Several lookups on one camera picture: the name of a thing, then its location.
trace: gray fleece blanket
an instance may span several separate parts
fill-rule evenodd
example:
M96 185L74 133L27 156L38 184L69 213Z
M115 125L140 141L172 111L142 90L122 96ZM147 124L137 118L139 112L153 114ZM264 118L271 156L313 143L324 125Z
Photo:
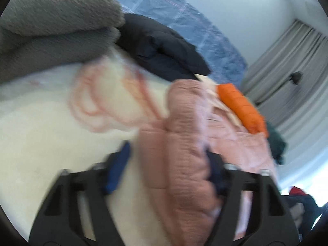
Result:
M116 0L11 0L0 17L0 83L94 59L122 24Z

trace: white wall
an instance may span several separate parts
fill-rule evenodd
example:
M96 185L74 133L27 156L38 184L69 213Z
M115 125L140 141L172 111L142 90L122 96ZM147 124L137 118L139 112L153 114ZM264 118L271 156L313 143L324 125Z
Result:
M295 16L328 36L328 17L318 0L290 0Z
M288 0L186 0L213 22L251 65L293 23Z

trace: black puffer jacket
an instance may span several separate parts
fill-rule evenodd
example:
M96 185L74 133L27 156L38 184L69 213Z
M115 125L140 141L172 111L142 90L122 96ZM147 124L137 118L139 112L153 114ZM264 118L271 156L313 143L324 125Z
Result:
M204 59L179 33L159 22L136 14L125 14L119 28L117 44L140 66L168 81L197 79L194 74L208 75Z

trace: quilted fabric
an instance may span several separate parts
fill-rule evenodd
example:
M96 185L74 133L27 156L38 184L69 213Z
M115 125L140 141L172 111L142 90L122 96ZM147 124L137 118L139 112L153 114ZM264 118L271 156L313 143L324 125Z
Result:
M144 181L172 243L203 246L223 203L207 180L206 149L248 172L268 169L274 179L276 172L264 134L252 135L231 123L225 111L212 111L201 82L176 81L167 99L169 117L140 130ZM235 239L244 236L250 205L251 195L244 193Z
M263 132L266 137L269 136L264 117L233 84L218 85L217 92L222 102L235 112L250 133Z

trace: red cloth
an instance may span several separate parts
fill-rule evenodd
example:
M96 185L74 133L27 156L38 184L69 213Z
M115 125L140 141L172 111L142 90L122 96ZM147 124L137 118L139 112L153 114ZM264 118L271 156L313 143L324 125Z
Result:
M307 194L304 192L304 190L293 186L289 192L289 195L290 196L306 196Z

